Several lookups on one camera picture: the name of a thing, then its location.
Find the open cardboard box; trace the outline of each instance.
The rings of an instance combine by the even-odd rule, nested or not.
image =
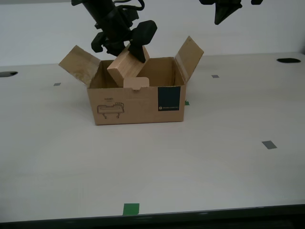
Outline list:
[[[96,125],[181,122],[186,84],[202,49],[188,37],[175,57],[151,58],[119,88],[101,61],[75,46],[59,64],[87,86]]]

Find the white tabletop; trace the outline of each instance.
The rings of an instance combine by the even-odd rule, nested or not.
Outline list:
[[[86,88],[57,65],[10,70],[0,222],[117,216],[124,203],[140,214],[305,203],[301,54],[204,56],[181,123],[95,126]]]

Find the wood piece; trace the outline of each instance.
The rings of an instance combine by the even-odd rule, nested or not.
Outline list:
[[[146,62],[142,63],[128,51],[129,45],[121,52],[121,54],[107,68],[109,74],[119,87],[123,87],[124,79],[128,77],[137,77],[139,72],[149,60],[149,54],[143,46]]]

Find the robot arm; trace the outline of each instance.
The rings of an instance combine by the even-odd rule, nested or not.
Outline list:
[[[72,0],[72,5],[83,4],[91,16],[95,19],[96,29],[102,32],[91,43],[95,52],[102,52],[104,46],[107,53],[118,56],[125,48],[124,42],[129,41],[129,52],[139,61],[145,62],[143,45],[151,42],[157,25],[154,21],[144,21],[138,27],[131,30],[132,22],[139,19],[137,11],[145,8],[143,0],[138,0],[140,7],[120,5],[131,0]],[[199,0],[203,5],[215,3],[215,24],[218,25],[239,8],[242,8],[241,0]],[[252,5],[260,5],[263,0],[252,0]]]

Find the gray tape marker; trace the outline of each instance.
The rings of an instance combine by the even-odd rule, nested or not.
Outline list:
[[[272,141],[262,142],[267,149],[277,149],[276,145]]]

